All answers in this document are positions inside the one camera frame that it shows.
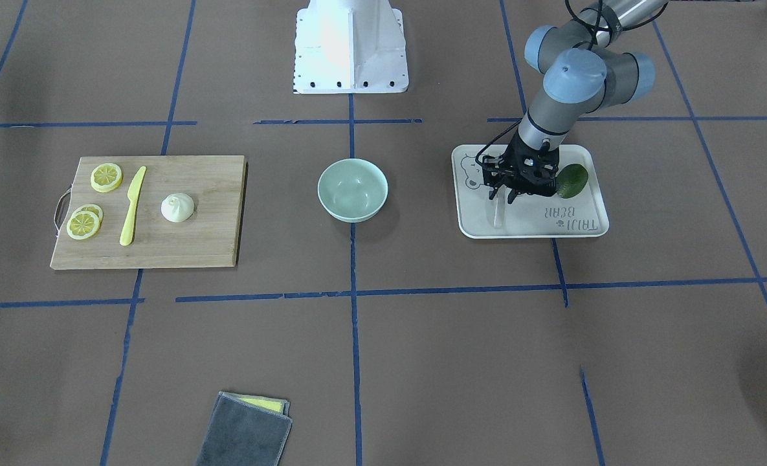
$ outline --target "wooden cutting board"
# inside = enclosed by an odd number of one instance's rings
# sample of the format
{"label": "wooden cutting board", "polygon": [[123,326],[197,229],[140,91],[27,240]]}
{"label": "wooden cutting board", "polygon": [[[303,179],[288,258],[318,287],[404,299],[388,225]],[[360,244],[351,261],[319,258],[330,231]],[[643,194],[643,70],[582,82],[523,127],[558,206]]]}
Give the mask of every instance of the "wooden cutting board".
{"label": "wooden cutting board", "polygon": [[[91,188],[90,173],[105,162],[122,169],[123,181],[119,188],[101,194]],[[123,247],[119,236],[129,206],[127,189],[142,166],[147,172],[135,237]],[[49,266],[56,271],[235,266],[246,167],[241,155],[82,157]],[[174,192],[190,195],[196,204],[191,218],[181,223],[167,221],[161,214],[162,201]],[[101,206],[104,220],[95,236],[72,239],[67,235],[67,221],[83,204]]]}

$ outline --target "plastic knife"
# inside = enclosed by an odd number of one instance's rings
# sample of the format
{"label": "plastic knife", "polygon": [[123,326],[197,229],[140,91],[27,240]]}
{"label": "plastic knife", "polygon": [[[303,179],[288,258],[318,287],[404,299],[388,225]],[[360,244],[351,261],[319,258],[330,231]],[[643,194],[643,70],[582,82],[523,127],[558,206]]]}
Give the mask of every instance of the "plastic knife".
{"label": "plastic knife", "polygon": [[139,206],[139,192],[141,191],[141,182],[144,180],[144,172],[147,171],[147,167],[139,168],[135,172],[132,182],[127,189],[127,199],[129,199],[129,208],[127,209],[127,216],[125,217],[125,225],[122,228],[122,237],[119,239],[119,244],[123,247],[133,242],[133,232],[135,230],[135,211]]}

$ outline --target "black cable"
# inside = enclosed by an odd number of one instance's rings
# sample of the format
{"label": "black cable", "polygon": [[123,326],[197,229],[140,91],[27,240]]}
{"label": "black cable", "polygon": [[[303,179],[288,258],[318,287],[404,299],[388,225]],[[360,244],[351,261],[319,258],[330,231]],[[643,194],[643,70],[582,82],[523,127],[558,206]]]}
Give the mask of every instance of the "black cable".
{"label": "black cable", "polygon": [[[572,6],[570,6],[570,0],[564,0],[564,6],[567,8],[567,12],[570,13],[570,17],[573,18],[573,21],[576,21],[576,23],[584,26],[584,28],[587,29],[588,32],[590,32],[591,34],[593,33],[592,32],[593,29],[596,29],[596,32],[613,32],[613,30],[611,30],[610,27],[602,27],[602,26],[595,27],[593,24],[587,23],[587,21],[578,17],[578,15],[576,15],[576,12],[573,11]],[[637,24],[635,26],[623,27],[622,32],[625,32],[626,30],[634,30],[638,27],[642,27],[642,26],[645,26],[646,24],[650,24],[651,21],[654,21],[656,18],[659,18],[659,16],[662,15],[662,12],[665,12],[666,8],[668,8],[668,3],[665,3],[664,5],[662,5],[662,8],[659,10],[659,12],[656,13],[654,16],[648,18],[646,21],[643,21],[642,23]]]}
{"label": "black cable", "polygon": [[522,123],[522,118],[519,118],[519,119],[518,119],[518,121],[516,121],[516,123],[513,123],[513,124],[511,124],[509,128],[507,128],[507,129],[503,130],[503,131],[501,132],[501,135],[498,135],[498,136],[496,136],[495,138],[493,138],[493,140],[492,140],[492,141],[490,141],[490,142],[487,142],[487,145],[486,145],[486,146],[484,146],[484,147],[483,147],[481,150],[479,150],[477,154],[475,154],[475,163],[478,163],[478,165],[479,165],[481,168],[485,168],[485,166],[484,166],[484,162],[482,162],[482,161],[479,159],[479,157],[481,157],[481,155],[482,155],[482,154],[484,154],[484,151],[485,151],[485,150],[487,150],[487,148],[489,148],[490,146],[492,146],[494,142],[498,141],[498,139],[502,138],[502,136],[504,136],[504,135],[506,135],[507,133],[509,133],[510,131],[512,131],[512,130],[513,130],[515,127],[517,127],[517,126],[518,126],[520,123]]}
{"label": "black cable", "polygon": [[[567,12],[570,13],[570,17],[572,17],[573,21],[576,21],[576,23],[581,24],[585,28],[591,28],[591,27],[594,26],[593,24],[585,23],[585,21],[582,20],[582,18],[576,16],[576,13],[573,11],[573,8],[570,6],[570,0],[564,0],[564,6],[567,7]],[[602,32],[612,32],[609,27],[599,26],[599,30],[601,30]]]}
{"label": "black cable", "polygon": [[596,24],[594,25],[593,30],[589,30],[590,32],[590,45],[588,45],[588,50],[593,50],[594,45],[599,44],[599,38],[596,38],[596,35],[599,34],[599,26],[602,24],[602,4],[603,0],[599,0],[599,8],[596,10]]}

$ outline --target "bowl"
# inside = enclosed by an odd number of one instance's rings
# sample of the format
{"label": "bowl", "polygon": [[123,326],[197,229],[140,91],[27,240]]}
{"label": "bowl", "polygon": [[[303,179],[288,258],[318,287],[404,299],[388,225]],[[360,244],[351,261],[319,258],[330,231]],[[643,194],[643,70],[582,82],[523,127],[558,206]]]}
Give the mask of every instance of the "bowl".
{"label": "bowl", "polygon": [[389,195],[381,169],[362,159],[342,159],[329,165],[317,182],[317,197],[339,221],[357,223],[377,213]]}

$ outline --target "yellow object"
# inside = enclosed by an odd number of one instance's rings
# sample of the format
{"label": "yellow object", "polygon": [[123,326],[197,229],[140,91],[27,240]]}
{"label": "yellow object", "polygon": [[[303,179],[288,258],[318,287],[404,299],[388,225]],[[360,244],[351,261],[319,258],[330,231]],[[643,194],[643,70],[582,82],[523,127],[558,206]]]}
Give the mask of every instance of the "yellow object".
{"label": "yellow object", "polygon": [[104,221],[104,210],[96,204],[84,204],[83,206],[78,207],[78,209],[73,210],[73,214],[79,210],[88,210],[88,212],[92,212],[98,216],[98,221]]}
{"label": "yellow object", "polygon": [[110,192],[122,184],[122,169],[115,163],[102,163],[90,174],[90,186],[97,192]]}
{"label": "yellow object", "polygon": [[79,210],[73,213],[67,222],[67,235],[72,239],[87,239],[98,232],[101,224],[98,215],[89,210]]}
{"label": "yellow object", "polygon": [[250,405],[255,405],[267,410],[272,410],[276,413],[282,414],[283,404],[280,401],[265,400],[262,398],[250,398],[249,396],[236,395],[236,399],[245,401]]}
{"label": "yellow object", "polygon": [[144,174],[147,167],[139,168],[135,172],[132,182],[127,188],[127,199],[129,199],[129,208],[125,217],[125,225],[122,228],[122,236],[119,238],[119,244],[123,247],[133,242],[133,232],[135,230],[135,210],[139,206],[139,193],[141,192],[141,182],[144,180]]}

